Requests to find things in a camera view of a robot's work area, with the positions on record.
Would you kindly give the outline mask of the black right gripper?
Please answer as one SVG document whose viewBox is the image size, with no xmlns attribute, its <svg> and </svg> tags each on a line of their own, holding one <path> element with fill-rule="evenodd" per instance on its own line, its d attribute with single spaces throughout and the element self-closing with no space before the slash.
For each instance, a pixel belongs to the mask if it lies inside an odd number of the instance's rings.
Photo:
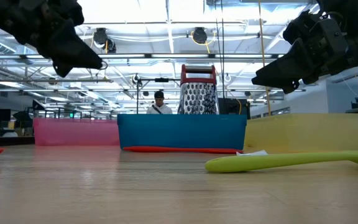
<svg viewBox="0 0 358 224">
<path fill-rule="evenodd" d="M 313 83 L 351 67 L 349 44 L 336 20 L 302 12 L 292 20 L 283 38 L 291 44 L 282 57 L 256 71 L 254 85 L 282 86 L 284 94 L 298 89 L 300 80 Z"/>
</svg>

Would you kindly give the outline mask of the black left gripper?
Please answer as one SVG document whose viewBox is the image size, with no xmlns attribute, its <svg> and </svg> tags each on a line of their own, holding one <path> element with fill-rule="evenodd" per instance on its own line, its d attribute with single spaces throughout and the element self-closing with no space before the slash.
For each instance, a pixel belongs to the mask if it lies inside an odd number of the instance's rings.
<svg viewBox="0 0 358 224">
<path fill-rule="evenodd" d="M 75 32 L 85 21 L 78 1 L 19 1 L 17 9 L 14 37 L 20 44 L 38 45 L 58 76 L 65 78 L 73 68 L 102 68 L 102 59 Z"/>
</svg>

